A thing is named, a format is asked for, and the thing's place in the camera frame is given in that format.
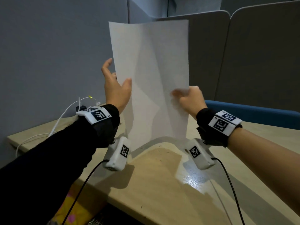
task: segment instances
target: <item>white paper sheet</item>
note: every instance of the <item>white paper sheet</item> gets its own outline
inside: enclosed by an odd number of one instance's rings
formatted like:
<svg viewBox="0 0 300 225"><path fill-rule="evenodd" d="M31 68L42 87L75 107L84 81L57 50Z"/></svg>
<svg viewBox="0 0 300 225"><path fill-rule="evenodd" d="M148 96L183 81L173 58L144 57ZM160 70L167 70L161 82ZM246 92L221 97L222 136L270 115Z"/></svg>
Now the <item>white paper sheet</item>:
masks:
<svg viewBox="0 0 300 225"><path fill-rule="evenodd" d="M124 110L132 150L162 136L185 138L188 115L170 92L189 86L188 20L109 26L118 82L132 78Z"/></svg>

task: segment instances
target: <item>hand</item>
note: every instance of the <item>hand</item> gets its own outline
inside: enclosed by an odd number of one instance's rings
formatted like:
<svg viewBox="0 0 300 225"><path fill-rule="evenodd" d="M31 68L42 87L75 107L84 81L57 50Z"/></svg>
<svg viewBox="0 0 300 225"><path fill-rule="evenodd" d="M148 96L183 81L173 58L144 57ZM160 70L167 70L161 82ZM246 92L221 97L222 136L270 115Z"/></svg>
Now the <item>hand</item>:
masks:
<svg viewBox="0 0 300 225"><path fill-rule="evenodd" d="M190 86L187 94L184 94L180 89L173 90L171 94L179 100L182 108L192 115L195 120L197 113L200 110L207 108L202 91L198 86Z"/></svg>
<svg viewBox="0 0 300 225"><path fill-rule="evenodd" d="M106 104L114 105L119 110L119 113L122 113L131 96L132 80L131 78L126 78L121 86L117 81L116 73L111 74L108 69L112 62L112 58L108 59L101 68L105 78Z"/></svg>

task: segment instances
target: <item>bare arm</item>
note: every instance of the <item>bare arm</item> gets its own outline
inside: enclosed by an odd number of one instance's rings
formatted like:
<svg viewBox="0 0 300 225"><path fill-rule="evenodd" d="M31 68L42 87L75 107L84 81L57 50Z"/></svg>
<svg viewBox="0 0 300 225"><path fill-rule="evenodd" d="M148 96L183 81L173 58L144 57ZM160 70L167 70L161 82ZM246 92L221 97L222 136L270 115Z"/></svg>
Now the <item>bare arm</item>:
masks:
<svg viewBox="0 0 300 225"><path fill-rule="evenodd" d="M207 108L197 86L190 86L188 95L180 90L174 90L172 95L194 119L200 110ZM231 133L228 148L300 216L300 154L243 128Z"/></svg>

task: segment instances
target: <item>white handheld controller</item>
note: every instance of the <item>white handheld controller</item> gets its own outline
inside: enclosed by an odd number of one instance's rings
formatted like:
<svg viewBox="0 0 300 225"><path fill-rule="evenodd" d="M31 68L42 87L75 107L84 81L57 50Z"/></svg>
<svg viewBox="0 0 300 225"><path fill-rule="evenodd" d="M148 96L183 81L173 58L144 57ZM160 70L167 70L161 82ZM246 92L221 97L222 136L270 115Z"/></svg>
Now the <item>white handheld controller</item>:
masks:
<svg viewBox="0 0 300 225"><path fill-rule="evenodd" d="M116 138L115 142L107 147L104 159L109 161L103 164L103 167L111 171L123 170L130 154L130 143L124 136Z"/></svg>
<svg viewBox="0 0 300 225"><path fill-rule="evenodd" d="M208 169L215 164L211 156L206 152L210 146L204 144L201 139L192 139L186 144L185 149L200 170Z"/></svg>

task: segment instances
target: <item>table surface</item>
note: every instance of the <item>table surface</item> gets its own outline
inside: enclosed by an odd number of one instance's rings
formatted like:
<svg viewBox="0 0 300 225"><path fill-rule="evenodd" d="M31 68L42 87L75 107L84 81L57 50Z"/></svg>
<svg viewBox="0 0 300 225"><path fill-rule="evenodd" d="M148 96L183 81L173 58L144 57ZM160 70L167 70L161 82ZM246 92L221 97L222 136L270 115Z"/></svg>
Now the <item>table surface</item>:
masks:
<svg viewBox="0 0 300 225"><path fill-rule="evenodd" d="M76 117L62 118L56 130L72 124ZM8 136L17 147L27 138L51 131L52 121ZM124 133L125 122L116 136ZM187 138L199 138L197 123L189 117ZM300 130L243 122L243 128L300 153ZM45 140L37 136L20 146L26 152ZM121 172L99 167L89 185L106 196L106 200L144 224L241 224L234 196L227 177L219 164L198 170L183 150L183 141L163 137L133 151L128 165ZM107 148L99 148L79 177L83 182L102 161ZM230 150L212 146L230 174L245 223L300 224L300 217L283 203Z"/></svg>

